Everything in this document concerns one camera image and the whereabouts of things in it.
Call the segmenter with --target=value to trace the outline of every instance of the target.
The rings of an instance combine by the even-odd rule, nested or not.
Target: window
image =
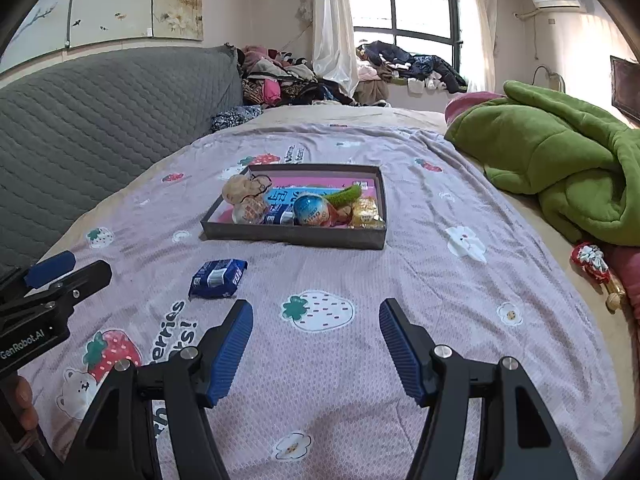
[[[356,46],[393,43],[460,69],[458,0],[350,0]]]

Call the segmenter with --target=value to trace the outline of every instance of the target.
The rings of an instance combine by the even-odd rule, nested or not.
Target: pillow
[[[447,121],[447,126],[451,126],[451,123],[456,117],[465,110],[469,110],[472,106],[501,97],[504,97],[504,95],[494,94],[493,92],[471,92],[456,97],[449,102],[447,108],[444,110],[444,118]]]

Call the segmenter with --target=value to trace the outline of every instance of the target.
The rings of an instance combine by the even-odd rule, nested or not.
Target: pile of clothes
[[[386,72],[386,67],[376,70],[369,61],[358,58],[358,86],[353,95],[361,105],[379,105],[389,99],[389,87],[386,84],[391,81],[391,70]]]
[[[317,77],[311,63],[290,52],[248,45],[238,49],[238,65],[245,105],[262,108],[318,102],[358,105],[342,93],[338,83]]]
[[[426,84],[428,89],[446,88],[451,94],[466,92],[466,81],[441,57],[412,56],[402,48],[383,41],[363,44],[356,49],[356,53],[360,58],[358,79],[363,83],[363,88],[371,86],[369,81],[389,82],[393,78],[405,78],[420,82],[420,86]]]

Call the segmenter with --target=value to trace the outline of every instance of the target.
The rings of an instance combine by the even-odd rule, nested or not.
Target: pink clothing
[[[242,49],[242,52],[244,52],[244,64],[242,65],[242,69],[245,72],[251,72],[254,65],[261,59],[267,59],[275,66],[282,66],[279,61],[271,59],[267,49],[261,45],[247,45]]]
[[[280,85],[272,79],[265,79],[262,87],[262,96],[264,102],[268,105],[274,105],[280,100]]]
[[[380,81],[380,76],[376,68],[369,62],[357,58],[358,81]]]
[[[453,120],[462,112],[469,110],[472,106],[476,106],[493,99],[499,99],[504,95],[494,94],[493,92],[471,92],[462,94],[460,97],[453,99],[444,110],[444,118],[447,126],[451,126]]]

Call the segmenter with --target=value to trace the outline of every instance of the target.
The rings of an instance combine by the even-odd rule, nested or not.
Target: snack
[[[608,283],[611,279],[609,266],[604,261],[602,250],[591,242],[584,242],[574,248],[571,260],[598,283]]]
[[[351,217],[353,215],[353,208],[350,205],[346,205],[341,207],[340,209],[336,209],[336,219],[334,225],[347,225],[351,221]]]
[[[382,229],[385,221],[378,214],[378,205],[373,197],[360,197],[353,203],[351,228]]]
[[[189,297],[230,298],[236,293],[246,268],[244,260],[206,262],[191,279]]]
[[[336,209],[353,204],[362,195],[362,188],[358,184],[344,188],[337,193],[325,195],[324,198]]]
[[[295,224],[294,221],[293,206],[277,204],[270,207],[262,223],[268,225],[293,225]]]
[[[607,308],[615,312],[628,305],[628,298],[626,296],[626,290],[620,278],[616,276],[616,273],[609,269],[610,280],[604,284],[604,287],[608,293],[605,305]]]
[[[259,224],[269,210],[264,194],[271,188],[271,179],[265,175],[251,178],[244,174],[232,176],[222,187],[222,198],[233,205],[234,224]]]
[[[331,227],[337,219],[334,206],[324,197],[304,194],[293,203],[293,214],[300,225]]]

